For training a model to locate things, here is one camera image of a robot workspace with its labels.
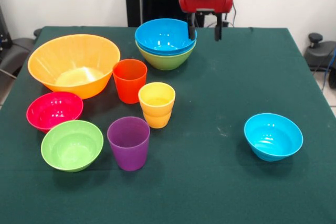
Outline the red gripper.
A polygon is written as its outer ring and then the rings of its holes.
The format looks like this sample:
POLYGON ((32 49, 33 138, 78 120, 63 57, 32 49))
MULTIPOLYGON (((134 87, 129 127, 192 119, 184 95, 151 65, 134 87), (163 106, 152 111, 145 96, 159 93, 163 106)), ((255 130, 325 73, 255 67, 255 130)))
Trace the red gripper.
POLYGON ((222 39, 222 13, 229 13, 233 0, 178 0, 181 10, 187 14, 188 37, 196 39, 196 12, 211 12, 216 14, 215 41, 222 39))

